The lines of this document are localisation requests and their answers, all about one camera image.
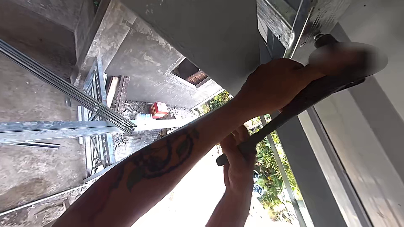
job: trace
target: concrete beam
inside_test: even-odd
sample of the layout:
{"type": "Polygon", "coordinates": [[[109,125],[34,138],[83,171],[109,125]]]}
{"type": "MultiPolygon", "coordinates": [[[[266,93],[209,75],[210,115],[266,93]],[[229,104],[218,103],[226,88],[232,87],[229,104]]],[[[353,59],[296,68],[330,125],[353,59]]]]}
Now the concrete beam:
{"type": "Polygon", "coordinates": [[[80,87],[94,61],[100,57],[106,69],[126,37],[136,16],[119,0],[103,0],[86,36],[76,36],[78,59],[71,83],[80,87]]]}

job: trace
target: wooden plank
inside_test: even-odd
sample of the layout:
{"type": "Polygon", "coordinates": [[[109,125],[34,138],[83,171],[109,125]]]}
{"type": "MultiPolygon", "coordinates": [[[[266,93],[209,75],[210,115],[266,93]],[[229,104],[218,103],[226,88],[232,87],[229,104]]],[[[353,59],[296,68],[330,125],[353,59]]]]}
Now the wooden plank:
{"type": "Polygon", "coordinates": [[[119,96],[119,100],[117,100],[117,102],[116,102],[116,107],[115,107],[115,111],[118,113],[122,112],[122,108],[123,108],[123,105],[126,100],[126,90],[129,85],[129,80],[130,80],[129,76],[121,75],[122,82],[120,84],[122,84],[122,87],[120,87],[120,96],[119,96]]]}
{"type": "Polygon", "coordinates": [[[123,77],[124,77],[123,75],[120,75],[118,92],[116,94],[115,112],[118,112],[119,102],[121,100],[122,88],[123,88],[123,84],[124,84],[123,77]]]}
{"type": "Polygon", "coordinates": [[[111,107],[112,100],[114,99],[115,93],[116,93],[116,88],[118,86],[119,78],[116,76],[113,76],[111,78],[111,82],[109,83],[108,86],[108,91],[107,91],[107,106],[111,107]]]}

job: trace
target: foliage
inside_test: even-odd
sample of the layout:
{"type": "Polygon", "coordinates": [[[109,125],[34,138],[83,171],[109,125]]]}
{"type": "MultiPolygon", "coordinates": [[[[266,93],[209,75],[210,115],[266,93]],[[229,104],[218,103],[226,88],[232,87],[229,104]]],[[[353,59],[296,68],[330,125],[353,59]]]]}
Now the foliage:
{"type": "MultiPolygon", "coordinates": [[[[274,142],[280,144],[279,137],[277,134],[271,134],[274,142]]],[[[284,184],[282,180],[281,173],[279,171],[278,165],[275,161],[274,152],[269,145],[267,138],[257,144],[257,162],[255,170],[262,174],[262,177],[257,181],[266,193],[259,197],[259,201],[264,206],[265,209],[269,210],[275,219],[285,220],[290,222],[290,215],[286,210],[283,212],[276,211],[275,207],[281,205],[283,202],[280,199],[282,190],[284,189],[284,184]]],[[[289,182],[292,186],[293,191],[300,195],[299,189],[295,177],[293,176],[292,170],[290,169],[289,163],[286,157],[280,154],[280,158],[286,174],[288,175],[289,182]]]]}
{"type": "MultiPolygon", "coordinates": [[[[207,106],[204,106],[202,111],[208,111],[207,108],[213,110],[228,102],[230,99],[232,99],[232,96],[227,91],[223,91],[212,99],[208,100],[205,103],[207,106]]],[[[265,118],[267,119],[267,122],[270,121],[269,115],[265,115],[265,118]]],[[[274,143],[279,145],[280,140],[278,135],[273,132],[271,133],[271,136],[274,143]]],[[[296,180],[293,176],[292,170],[290,169],[289,163],[284,154],[280,153],[279,155],[288,176],[290,185],[292,186],[297,199],[299,199],[299,197],[301,197],[300,191],[297,187],[296,180]]],[[[261,202],[264,208],[268,210],[273,219],[291,222],[291,213],[287,211],[285,206],[279,209],[279,207],[281,207],[279,205],[284,203],[283,200],[281,200],[281,194],[285,186],[278,165],[275,161],[274,152],[267,138],[257,144],[257,162],[255,165],[255,170],[262,175],[258,179],[257,184],[259,184],[266,191],[266,193],[259,197],[258,200],[261,202]]]]}
{"type": "Polygon", "coordinates": [[[225,104],[226,102],[228,102],[232,98],[233,98],[233,96],[231,96],[231,94],[229,94],[227,91],[224,90],[221,93],[219,93],[218,95],[216,95],[215,97],[209,99],[206,102],[206,104],[209,106],[209,108],[211,110],[214,110],[217,107],[225,104]]]}

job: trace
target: concrete floor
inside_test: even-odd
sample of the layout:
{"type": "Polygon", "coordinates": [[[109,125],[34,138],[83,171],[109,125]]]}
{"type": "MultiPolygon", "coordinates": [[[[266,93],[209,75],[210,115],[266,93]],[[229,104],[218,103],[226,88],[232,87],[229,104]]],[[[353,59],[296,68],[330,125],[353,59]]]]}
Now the concrete floor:
{"type": "MultiPolygon", "coordinates": [[[[69,78],[76,63],[72,30],[80,1],[2,0],[0,21],[7,23],[0,24],[0,38],[56,74],[69,78]]],[[[3,55],[0,78],[0,122],[76,120],[75,103],[66,107],[63,93],[3,55]]],[[[0,211],[82,184],[84,147],[77,139],[49,142],[60,143],[61,147],[46,150],[0,146],[0,211]]]]}
{"type": "MultiPolygon", "coordinates": [[[[0,122],[75,120],[65,95],[0,55],[0,122]]],[[[58,150],[0,146],[0,210],[67,188],[85,178],[84,148],[77,139],[57,139],[58,150]]]]}

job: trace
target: red box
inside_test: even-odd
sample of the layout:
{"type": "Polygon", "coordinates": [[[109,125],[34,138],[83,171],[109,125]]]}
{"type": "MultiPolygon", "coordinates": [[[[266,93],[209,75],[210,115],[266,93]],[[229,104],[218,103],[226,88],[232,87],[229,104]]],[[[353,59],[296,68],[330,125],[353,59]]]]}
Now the red box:
{"type": "Polygon", "coordinates": [[[150,112],[151,112],[151,117],[156,119],[156,118],[161,118],[164,117],[166,114],[168,114],[168,109],[165,103],[161,102],[155,102],[151,107],[150,107],[150,112]]]}

